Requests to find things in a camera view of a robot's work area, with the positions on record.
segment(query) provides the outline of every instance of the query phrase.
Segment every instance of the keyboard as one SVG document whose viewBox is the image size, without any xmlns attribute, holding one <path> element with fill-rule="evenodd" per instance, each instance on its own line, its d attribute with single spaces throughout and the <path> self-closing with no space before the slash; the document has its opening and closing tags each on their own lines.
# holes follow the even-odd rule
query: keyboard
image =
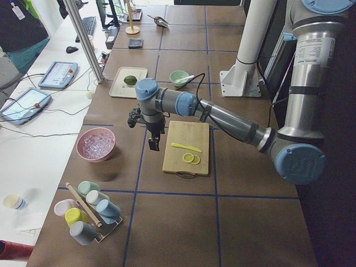
<svg viewBox="0 0 356 267">
<path fill-rule="evenodd" d="M 87 32 L 87 34 L 93 35 L 95 26 L 96 26 L 96 17 L 82 18 L 82 22 L 83 22 L 83 25 L 84 25 L 84 28 L 85 28 L 85 31 Z M 80 42 L 79 36 L 77 36 L 76 43 L 79 43 L 79 42 Z"/>
</svg>

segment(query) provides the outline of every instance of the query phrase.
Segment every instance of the white desk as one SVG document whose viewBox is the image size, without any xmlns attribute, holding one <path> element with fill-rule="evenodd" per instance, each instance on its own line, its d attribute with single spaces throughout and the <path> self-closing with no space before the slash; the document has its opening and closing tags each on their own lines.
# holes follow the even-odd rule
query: white desk
<svg viewBox="0 0 356 267">
<path fill-rule="evenodd" d="M 99 58 L 102 51 L 109 51 L 105 46 L 105 35 L 101 31 L 95 1 L 85 5 L 80 10 L 80 14 L 82 17 L 97 16 L 93 42 L 95 54 Z M 45 73 L 53 61 L 71 61 L 77 62 L 79 65 L 74 80 L 82 76 L 90 68 L 90 65 L 81 44 L 75 43 L 76 36 L 72 22 L 67 17 L 28 71 L 28 74 Z M 67 46 L 77 46 L 79 50 L 67 54 L 65 52 Z M 40 79 L 40 77 L 34 77 L 31 80 L 37 85 Z M 53 100 L 47 108 L 76 113 L 88 106 L 91 100 L 87 98 L 86 93 L 87 90 L 96 90 L 94 80 L 93 73 L 87 71 L 73 85 L 64 91 L 53 94 Z M 17 86 L 11 97 L 18 97 L 31 86 L 33 85 L 30 80 L 25 79 Z M 70 116 L 61 111 L 44 110 L 39 116 L 22 126 L 15 126 L 9 122 L 0 123 L 11 130 L 31 135 L 78 133 L 86 112 L 87 108 Z M 1 240 L 29 245 L 36 243 L 76 138 L 77 134 L 27 137 L 5 128 L 0 129 L 0 218 L 3 220 L 0 228 Z M 11 210 L 2 205 L 4 197 L 13 192 L 27 200 L 28 206 L 25 209 Z M 0 266 L 26 266 L 26 262 L 0 261 Z"/>
</svg>

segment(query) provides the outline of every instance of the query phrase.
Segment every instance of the brown table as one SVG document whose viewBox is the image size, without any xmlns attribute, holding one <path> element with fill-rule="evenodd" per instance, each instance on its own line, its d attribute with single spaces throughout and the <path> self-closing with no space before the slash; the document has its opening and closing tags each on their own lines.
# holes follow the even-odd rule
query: brown table
<svg viewBox="0 0 356 267">
<path fill-rule="evenodd" d="M 256 148 L 211 128 L 208 176 L 182 179 L 163 173 L 166 135 L 160 152 L 149 150 L 146 129 L 127 125 L 137 101 L 108 94 L 120 67 L 147 68 L 148 77 L 168 88 L 174 88 L 169 83 L 174 70 L 204 72 L 200 97 L 266 126 L 267 98 L 222 97 L 220 91 L 219 71 L 236 59 L 243 9 L 143 10 L 139 34 L 128 36 L 122 26 L 104 71 L 106 81 L 98 86 L 81 129 L 113 130 L 115 154 L 91 164 L 73 149 L 27 266 L 317 266 L 294 185 L 283 181 Z M 146 14 L 165 17 L 169 29 L 156 27 Z M 143 49 L 128 49 L 130 37 L 143 38 Z M 195 92 L 196 86 L 186 90 Z M 178 115 L 168 120 L 196 121 Z M 125 217 L 100 244 L 81 246 L 53 212 L 55 203 L 71 197 L 65 182 L 77 186 L 83 180 L 99 183 Z"/>
</svg>

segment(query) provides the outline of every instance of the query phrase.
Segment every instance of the red cylinder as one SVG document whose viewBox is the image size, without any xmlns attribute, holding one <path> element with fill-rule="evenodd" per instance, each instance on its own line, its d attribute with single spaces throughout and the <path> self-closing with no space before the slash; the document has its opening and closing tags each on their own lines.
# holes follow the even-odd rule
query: red cylinder
<svg viewBox="0 0 356 267">
<path fill-rule="evenodd" d="M 34 246 L 0 240 L 0 260 L 27 261 Z"/>
</svg>

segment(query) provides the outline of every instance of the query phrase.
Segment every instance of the computer mouse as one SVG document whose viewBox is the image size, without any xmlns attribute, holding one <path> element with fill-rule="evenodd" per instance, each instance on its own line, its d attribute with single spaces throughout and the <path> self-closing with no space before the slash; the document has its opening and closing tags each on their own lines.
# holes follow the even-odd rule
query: computer mouse
<svg viewBox="0 0 356 267">
<path fill-rule="evenodd" d="M 76 52 L 76 51 L 78 51 L 78 47 L 76 47 L 76 46 L 68 46 L 66 48 L 67 54 L 71 54 L 71 53 Z"/>
</svg>

